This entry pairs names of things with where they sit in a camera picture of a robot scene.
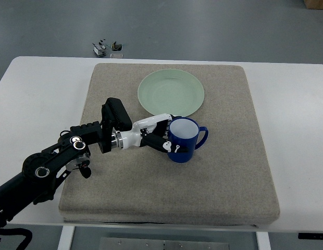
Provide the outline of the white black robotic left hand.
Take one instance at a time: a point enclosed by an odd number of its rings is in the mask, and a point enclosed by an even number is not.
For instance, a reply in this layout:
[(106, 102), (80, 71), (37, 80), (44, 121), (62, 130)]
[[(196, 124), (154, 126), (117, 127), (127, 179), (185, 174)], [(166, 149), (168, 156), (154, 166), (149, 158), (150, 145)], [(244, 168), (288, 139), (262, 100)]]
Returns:
[(129, 131), (114, 131), (113, 145), (120, 149), (149, 146), (162, 153), (187, 153), (189, 149), (168, 140), (170, 123), (177, 117), (160, 114), (133, 123)]

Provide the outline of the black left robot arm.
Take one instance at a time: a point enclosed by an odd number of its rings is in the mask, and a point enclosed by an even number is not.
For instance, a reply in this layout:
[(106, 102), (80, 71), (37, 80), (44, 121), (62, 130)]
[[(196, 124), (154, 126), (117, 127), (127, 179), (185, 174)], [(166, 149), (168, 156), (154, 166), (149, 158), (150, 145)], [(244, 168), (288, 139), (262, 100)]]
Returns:
[(22, 235), (18, 249), (26, 249), (32, 232), (23, 228), (7, 229), (7, 222), (31, 203), (54, 198), (56, 189), (68, 177), (70, 170), (58, 172), (67, 165), (78, 169), (85, 178), (91, 176), (89, 145), (98, 144), (102, 153), (120, 147), (115, 132), (129, 129), (132, 122), (120, 99), (110, 97), (102, 105), (102, 120), (71, 127), (60, 134), (58, 142), (27, 157), (22, 171), (0, 186), (0, 241), (2, 235)]

